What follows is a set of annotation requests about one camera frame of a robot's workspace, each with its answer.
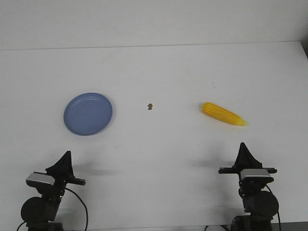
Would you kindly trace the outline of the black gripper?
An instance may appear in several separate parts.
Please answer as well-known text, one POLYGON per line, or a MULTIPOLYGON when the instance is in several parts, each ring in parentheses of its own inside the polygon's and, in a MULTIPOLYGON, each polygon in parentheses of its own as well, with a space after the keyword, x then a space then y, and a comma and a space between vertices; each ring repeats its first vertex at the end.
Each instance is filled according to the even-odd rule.
POLYGON ((67 184, 75 184, 84 186, 86 180, 76 178, 72 168, 71 151, 65 154, 51 167, 46 169, 46 174, 52 176, 55 182, 52 186, 48 186, 46 191, 49 193, 59 193, 63 191, 67 184))
POLYGON ((246 144, 242 142, 234 165, 232 167, 221 167, 218 173, 237 174, 241 190, 262 190, 268 183, 274 181, 271 175, 276 174, 277 169, 262 168, 262 163, 252 156, 246 144))

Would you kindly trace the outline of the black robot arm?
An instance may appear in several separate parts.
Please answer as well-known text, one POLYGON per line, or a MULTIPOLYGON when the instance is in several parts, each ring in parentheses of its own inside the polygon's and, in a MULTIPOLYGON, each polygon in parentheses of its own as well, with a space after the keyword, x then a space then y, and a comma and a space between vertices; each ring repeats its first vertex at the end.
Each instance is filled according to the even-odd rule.
POLYGON ((55 222, 55 218, 66 191, 77 197, 85 208, 86 224, 88 229, 88 209, 81 197, 67 184, 84 186, 84 179, 76 178, 72 167, 71 151, 65 154, 45 172, 33 172, 26 178, 26 184, 35 188, 40 197, 31 197, 21 208, 21 218, 29 231, 63 231, 63 224, 55 222))
POLYGON ((238 194, 242 199, 246 215, 235 216, 231 222, 231 231, 271 231, 273 217, 279 213, 279 202, 268 189, 274 181, 275 168, 263 167, 248 150, 245 143, 240 143, 238 155, 232 167, 221 167, 219 174, 238 175, 238 194))

